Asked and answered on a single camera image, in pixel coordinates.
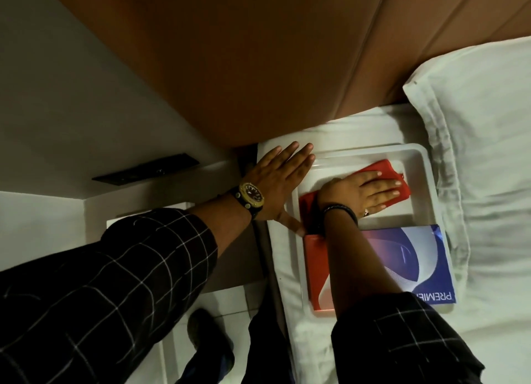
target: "headboard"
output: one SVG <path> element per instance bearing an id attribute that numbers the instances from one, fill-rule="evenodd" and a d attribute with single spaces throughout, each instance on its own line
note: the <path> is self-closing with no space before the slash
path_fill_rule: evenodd
<path id="1" fill-rule="evenodd" d="M 212 142 L 405 100 L 425 60 L 531 34 L 531 0 L 60 0 Z"/>

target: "wristwatch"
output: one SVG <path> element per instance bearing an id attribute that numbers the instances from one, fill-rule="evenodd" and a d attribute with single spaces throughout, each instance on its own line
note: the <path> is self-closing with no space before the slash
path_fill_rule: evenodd
<path id="1" fill-rule="evenodd" d="M 254 184 L 242 183 L 239 186 L 231 188 L 229 193 L 251 213 L 253 219 L 256 218 L 258 212 L 262 211 L 264 196 Z"/>

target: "black watch strap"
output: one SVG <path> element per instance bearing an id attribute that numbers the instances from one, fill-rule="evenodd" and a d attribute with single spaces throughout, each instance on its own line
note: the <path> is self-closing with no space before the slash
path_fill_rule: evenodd
<path id="1" fill-rule="evenodd" d="M 358 226 L 358 218 L 356 217 L 356 214 L 348 206 L 342 205 L 340 203 L 333 203 L 331 205 L 324 207 L 324 209 L 321 211 L 321 229 L 320 230 L 323 236 L 324 236 L 324 215 L 326 215 L 328 211 L 331 211 L 333 209 L 341 209 L 345 211 L 346 213 L 348 213 L 350 217 L 352 218 L 352 220 L 354 220 L 354 223 L 356 224 L 356 226 Z"/>
<path id="2" fill-rule="evenodd" d="M 249 204 L 243 197 L 242 197 L 242 194 L 240 193 L 240 187 L 239 186 L 235 186 L 235 187 L 232 187 L 230 190 L 229 190 L 229 193 L 232 194 L 232 196 L 240 203 L 242 204 L 242 206 L 247 209 L 249 211 L 249 213 L 251 214 L 251 218 L 254 220 L 256 218 L 256 215 L 258 215 L 258 213 L 260 211 L 262 211 L 262 208 L 263 207 L 258 207 L 258 208 L 255 208 L 253 206 L 251 206 L 251 204 Z"/>

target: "black braided bracelet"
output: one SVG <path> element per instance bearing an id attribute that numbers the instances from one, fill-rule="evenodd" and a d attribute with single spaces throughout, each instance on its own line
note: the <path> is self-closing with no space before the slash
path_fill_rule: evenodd
<path id="1" fill-rule="evenodd" d="M 354 220 L 354 223 L 356 224 L 356 226 L 358 226 L 358 218 L 356 218 L 356 214 L 348 206 L 342 205 L 339 203 L 334 203 L 332 205 L 328 205 L 322 210 L 321 214 L 322 214 L 322 221 L 323 221 L 323 232 L 324 232 L 324 215 L 332 209 L 342 209 L 343 211 L 345 211 L 346 213 L 350 215 L 352 220 Z"/>

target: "black switch plate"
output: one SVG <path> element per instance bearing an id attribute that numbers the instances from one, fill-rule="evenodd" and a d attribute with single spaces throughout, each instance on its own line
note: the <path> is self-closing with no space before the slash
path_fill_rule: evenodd
<path id="1" fill-rule="evenodd" d="M 197 165 L 199 165 L 199 162 L 196 159 L 187 153 L 179 153 L 178 155 L 152 160 L 151 162 L 143 163 L 130 169 L 122 170 L 121 172 L 98 176 L 93 178 L 93 180 L 109 183 L 114 186 L 123 186 L 124 184 L 179 172 Z"/>

